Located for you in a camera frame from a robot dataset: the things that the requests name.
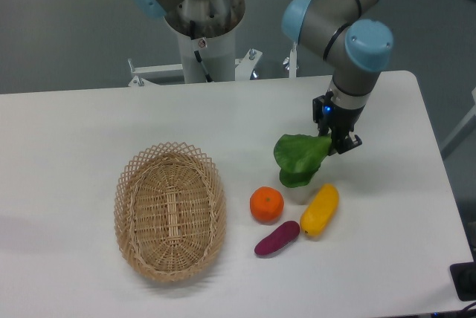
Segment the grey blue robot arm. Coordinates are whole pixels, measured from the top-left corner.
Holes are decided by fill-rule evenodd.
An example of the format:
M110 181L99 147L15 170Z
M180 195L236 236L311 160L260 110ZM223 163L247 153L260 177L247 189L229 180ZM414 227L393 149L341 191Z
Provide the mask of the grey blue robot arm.
M244 0L133 0L143 13L164 19L179 40L185 81L236 79L234 33L245 14ZM332 139L331 152L361 144L354 127L393 49L393 34L364 18L380 0L293 0L282 32L330 64L327 92L313 102L320 135Z

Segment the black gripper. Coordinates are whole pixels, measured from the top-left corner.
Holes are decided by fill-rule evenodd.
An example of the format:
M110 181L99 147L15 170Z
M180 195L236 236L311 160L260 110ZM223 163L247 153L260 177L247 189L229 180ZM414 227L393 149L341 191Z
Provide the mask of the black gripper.
M331 133L328 155L342 155L362 144L354 127L365 107L365 97L354 97L338 91L328 91L312 101L313 121L318 136Z

